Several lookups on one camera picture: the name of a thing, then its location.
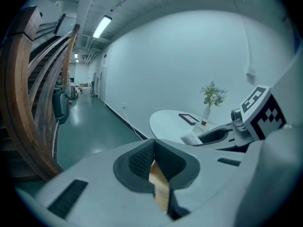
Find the white table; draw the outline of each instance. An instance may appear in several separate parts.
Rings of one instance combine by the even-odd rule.
[[[201,116],[192,113],[174,110],[157,111],[150,118],[150,128],[155,138],[184,144],[180,137],[191,131],[194,128],[194,125],[190,125],[182,119],[179,116],[181,113],[190,114],[195,119],[199,121],[202,120]],[[208,121],[208,126],[211,130],[219,125],[212,121]]]

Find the white vase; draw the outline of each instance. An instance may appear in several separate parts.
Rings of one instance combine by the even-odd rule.
[[[206,106],[204,111],[203,111],[203,115],[202,115],[202,119],[209,119],[209,115],[210,115],[210,107]]]

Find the trash can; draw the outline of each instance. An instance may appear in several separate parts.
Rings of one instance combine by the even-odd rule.
[[[59,124],[64,123],[70,114],[65,86],[57,85],[54,88],[52,103],[56,121],[59,121]]]

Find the green floor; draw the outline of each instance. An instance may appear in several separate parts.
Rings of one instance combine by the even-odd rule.
[[[88,88],[83,93],[59,128],[57,162],[64,170],[91,154],[140,140]]]

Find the ceiling light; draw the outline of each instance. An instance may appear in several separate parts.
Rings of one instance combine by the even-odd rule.
[[[98,27],[96,28],[96,31],[95,31],[93,37],[98,39],[98,38],[100,37],[100,35],[102,34],[102,32],[103,32],[103,31],[105,30],[105,28],[107,27],[107,25],[108,25],[111,21],[112,21],[112,18],[105,15],[105,16],[101,19],[101,21],[100,21]]]

